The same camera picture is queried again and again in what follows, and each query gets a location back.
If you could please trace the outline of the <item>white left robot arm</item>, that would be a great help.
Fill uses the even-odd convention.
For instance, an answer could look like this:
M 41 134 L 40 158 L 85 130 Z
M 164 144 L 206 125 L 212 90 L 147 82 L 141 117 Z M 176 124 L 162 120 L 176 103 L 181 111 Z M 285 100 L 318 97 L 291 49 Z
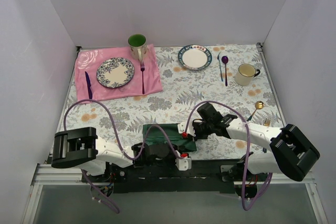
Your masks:
M 168 164 L 179 171 L 192 168 L 188 154 L 170 143 L 147 144 L 119 147 L 96 134 L 94 127 L 62 131 L 55 134 L 51 166 L 65 169 L 77 167 L 88 172 L 100 182 L 111 178 L 108 165 L 127 168 L 135 164 Z

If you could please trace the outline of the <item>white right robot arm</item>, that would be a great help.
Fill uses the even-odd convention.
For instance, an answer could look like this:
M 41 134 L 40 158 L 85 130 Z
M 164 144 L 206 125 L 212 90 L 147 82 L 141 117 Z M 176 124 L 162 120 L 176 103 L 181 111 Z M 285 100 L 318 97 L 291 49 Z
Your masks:
M 285 127 L 259 125 L 246 121 L 238 112 L 223 116 L 213 105 L 213 101 L 204 101 L 195 106 L 202 118 L 201 123 L 193 123 L 196 139 L 216 134 L 267 150 L 250 154 L 248 161 L 241 161 L 237 173 L 242 180 L 251 180 L 260 173 L 282 173 L 300 182 L 320 158 L 319 151 L 293 124 Z

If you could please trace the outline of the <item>dark green cloth napkin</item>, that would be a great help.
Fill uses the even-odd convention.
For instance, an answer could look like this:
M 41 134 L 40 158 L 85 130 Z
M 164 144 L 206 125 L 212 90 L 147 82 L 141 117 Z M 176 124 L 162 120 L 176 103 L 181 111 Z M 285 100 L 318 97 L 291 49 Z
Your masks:
M 145 136 L 147 135 L 147 131 L 151 126 L 151 124 L 143 125 L 143 138 L 145 138 Z M 183 139 L 181 134 L 178 132 L 177 124 L 159 124 L 159 126 L 163 129 L 163 131 L 170 139 L 172 145 L 174 145 L 175 147 L 179 144 L 195 142 L 193 141 L 192 137 Z M 148 133 L 145 143 L 147 145 L 153 145 L 159 143 L 167 143 L 167 140 L 161 130 L 157 127 L 154 127 Z

